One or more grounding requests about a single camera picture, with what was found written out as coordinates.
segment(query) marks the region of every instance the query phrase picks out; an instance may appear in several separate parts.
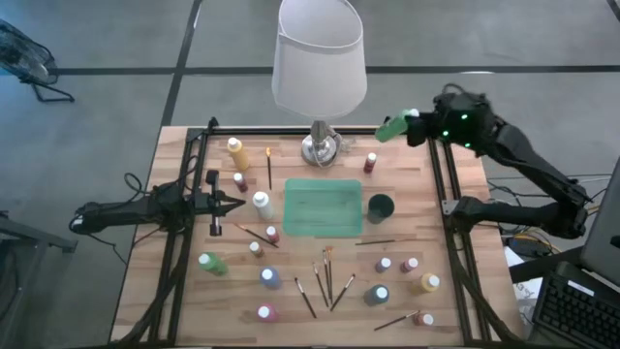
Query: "lamp base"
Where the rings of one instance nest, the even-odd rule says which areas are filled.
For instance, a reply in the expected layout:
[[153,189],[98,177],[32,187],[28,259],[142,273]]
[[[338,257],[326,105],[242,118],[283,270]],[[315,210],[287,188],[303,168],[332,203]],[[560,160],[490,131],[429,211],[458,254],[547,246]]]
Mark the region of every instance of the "lamp base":
[[328,167],[335,160],[340,144],[333,137],[328,137],[321,143],[313,141],[308,135],[301,142],[301,157],[312,166]]

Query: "white paint bottle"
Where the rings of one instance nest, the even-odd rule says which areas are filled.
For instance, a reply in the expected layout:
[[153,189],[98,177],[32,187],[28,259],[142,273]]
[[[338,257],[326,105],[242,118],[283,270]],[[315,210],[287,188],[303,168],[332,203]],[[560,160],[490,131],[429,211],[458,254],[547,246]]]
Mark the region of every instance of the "white paint bottle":
[[262,219],[273,218],[273,206],[271,206],[271,200],[265,192],[256,192],[254,198],[252,198],[252,204],[254,204]]

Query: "white lampshade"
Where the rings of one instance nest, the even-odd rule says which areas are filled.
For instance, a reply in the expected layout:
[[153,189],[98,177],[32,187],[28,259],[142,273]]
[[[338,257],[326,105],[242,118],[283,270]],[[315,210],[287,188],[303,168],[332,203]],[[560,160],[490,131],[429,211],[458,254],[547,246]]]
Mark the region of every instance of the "white lampshade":
[[315,119],[346,115],[361,103],[363,27],[348,1],[282,1],[271,88],[279,108]]

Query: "fan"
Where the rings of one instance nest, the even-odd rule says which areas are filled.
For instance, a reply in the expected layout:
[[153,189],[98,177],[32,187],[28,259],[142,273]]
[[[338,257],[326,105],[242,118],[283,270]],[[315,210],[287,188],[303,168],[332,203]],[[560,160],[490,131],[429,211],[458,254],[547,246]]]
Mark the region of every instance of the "fan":
[[[74,102],[76,100],[71,94],[50,87],[58,81],[58,75],[53,73],[56,64],[49,49],[35,43],[2,19],[0,19],[0,68],[16,76],[20,82],[31,85],[40,102]],[[65,97],[44,98],[39,87]]]

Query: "yellow paint bottle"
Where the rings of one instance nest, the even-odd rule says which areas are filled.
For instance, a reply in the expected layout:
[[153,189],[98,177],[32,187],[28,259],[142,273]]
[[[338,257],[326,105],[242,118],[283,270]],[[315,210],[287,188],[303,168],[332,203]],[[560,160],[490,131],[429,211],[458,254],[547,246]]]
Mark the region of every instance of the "yellow paint bottle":
[[439,276],[427,272],[412,284],[411,291],[414,295],[431,293],[439,289]]
[[250,166],[248,154],[245,152],[243,143],[240,140],[235,137],[229,138],[228,150],[238,170],[245,171]]

